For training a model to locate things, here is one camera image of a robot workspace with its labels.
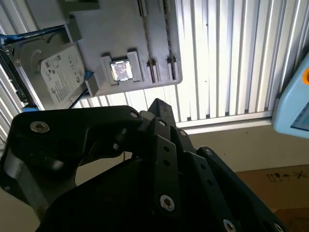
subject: bolt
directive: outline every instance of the bolt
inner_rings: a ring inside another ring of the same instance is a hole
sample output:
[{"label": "bolt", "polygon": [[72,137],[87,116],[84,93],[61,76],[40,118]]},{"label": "bolt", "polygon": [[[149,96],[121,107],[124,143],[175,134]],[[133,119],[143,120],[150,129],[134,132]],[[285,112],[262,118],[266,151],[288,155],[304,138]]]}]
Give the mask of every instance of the bolt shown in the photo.
[{"label": "bolt", "polygon": [[131,114],[131,116],[134,117],[134,118],[138,118],[138,117],[139,117],[139,116],[138,116],[136,113],[134,113],[134,112],[131,112],[130,114]]},{"label": "bolt", "polygon": [[172,200],[172,198],[170,198],[167,195],[162,195],[160,197],[160,205],[162,208],[164,208],[165,210],[169,212],[172,212],[175,209],[174,201]]},{"label": "bolt", "polygon": [[49,131],[49,126],[46,122],[35,121],[30,124],[30,129],[37,133],[46,133]]},{"label": "bolt", "polygon": [[180,134],[181,134],[182,136],[187,136],[186,132],[184,132],[183,130],[180,130]]},{"label": "bolt", "polygon": [[12,54],[13,52],[13,48],[12,46],[8,45],[4,48],[5,54],[7,54],[8,56]]},{"label": "bolt", "polygon": [[278,225],[277,223],[274,223],[274,225],[279,232],[284,232],[280,225]]},{"label": "bolt", "polygon": [[235,226],[229,220],[224,219],[223,224],[224,224],[224,228],[226,229],[227,232],[236,232]]},{"label": "bolt", "polygon": [[206,149],[205,151],[206,151],[207,155],[212,156],[211,151],[209,151],[208,149]]},{"label": "bolt", "polygon": [[159,120],[159,123],[162,125],[162,126],[166,126],[166,123],[162,120]]}]

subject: black metal bracket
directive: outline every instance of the black metal bracket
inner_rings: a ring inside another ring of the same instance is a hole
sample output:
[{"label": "black metal bracket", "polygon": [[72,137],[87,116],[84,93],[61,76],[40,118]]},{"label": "black metal bracket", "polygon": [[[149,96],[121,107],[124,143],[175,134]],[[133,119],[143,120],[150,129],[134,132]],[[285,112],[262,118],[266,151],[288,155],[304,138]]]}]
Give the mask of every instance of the black metal bracket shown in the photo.
[{"label": "black metal bracket", "polygon": [[[123,151],[132,159],[75,185],[80,165]],[[0,160],[0,185],[35,210],[42,231],[63,224],[89,230],[114,217],[169,230],[286,231],[214,151],[193,147],[159,99],[140,114],[116,106],[18,115]]]}]

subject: white sticker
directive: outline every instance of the white sticker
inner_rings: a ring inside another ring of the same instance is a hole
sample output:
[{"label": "white sticker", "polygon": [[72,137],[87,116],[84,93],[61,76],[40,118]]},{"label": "white sticker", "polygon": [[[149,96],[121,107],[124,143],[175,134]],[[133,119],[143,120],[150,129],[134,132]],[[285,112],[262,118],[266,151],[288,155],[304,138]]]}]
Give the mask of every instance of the white sticker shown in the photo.
[{"label": "white sticker", "polygon": [[71,46],[41,63],[41,74],[55,105],[61,105],[84,82],[85,69],[77,48]]}]

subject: corrugated metal ceiling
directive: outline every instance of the corrugated metal ceiling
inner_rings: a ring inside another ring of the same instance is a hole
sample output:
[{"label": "corrugated metal ceiling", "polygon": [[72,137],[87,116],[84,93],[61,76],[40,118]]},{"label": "corrugated metal ceiling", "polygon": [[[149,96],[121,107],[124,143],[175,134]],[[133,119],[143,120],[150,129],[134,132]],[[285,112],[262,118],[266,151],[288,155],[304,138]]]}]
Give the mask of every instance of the corrugated metal ceiling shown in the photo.
[{"label": "corrugated metal ceiling", "polygon": [[[82,99],[75,107],[127,104],[139,111],[160,98],[173,107],[179,127],[199,127],[194,133],[264,125],[258,120],[272,115],[276,98],[308,51],[308,3],[176,0],[183,82]],[[3,143],[22,104],[3,70],[0,77]]]}]

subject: metal hole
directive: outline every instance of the metal hole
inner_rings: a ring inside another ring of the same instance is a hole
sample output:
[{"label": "metal hole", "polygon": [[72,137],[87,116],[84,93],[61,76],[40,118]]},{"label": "metal hole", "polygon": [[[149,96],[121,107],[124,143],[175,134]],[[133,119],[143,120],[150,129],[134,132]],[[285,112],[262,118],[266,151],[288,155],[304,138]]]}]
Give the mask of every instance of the metal hole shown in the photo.
[{"label": "metal hole", "polygon": [[164,146],[163,149],[166,151],[166,152],[169,152],[170,149],[167,147],[167,146]]},{"label": "metal hole", "polygon": [[207,183],[210,185],[210,186],[213,186],[213,182],[211,180],[207,180]]},{"label": "metal hole", "polygon": [[236,232],[235,226],[229,220],[224,219],[223,224],[224,224],[224,228],[226,229],[227,232]]},{"label": "metal hole", "polygon": [[162,126],[166,126],[166,123],[162,120],[159,120],[159,123],[162,125]]},{"label": "metal hole", "polygon": [[46,122],[34,121],[30,124],[30,129],[36,133],[46,133],[49,131],[49,126]]},{"label": "metal hole", "polygon": [[187,136],[186,132],[184,132],[183,130],[180,130],[180,134],[181,134],[182,136]]},{"label": "metal hole", "polygon": [[132,117],[134,117],[134,118],[138,118],[139,116],[135,113],[135,112],[130,112],[130,115],[132,116]]},{"label": "metal hole", "polygon": [[163,163],[164,163],[164,165],[165,166],[167,166],[167,167],[169,167],[170,166],[170,163],[165,159],[165,160],[163,160]]}]

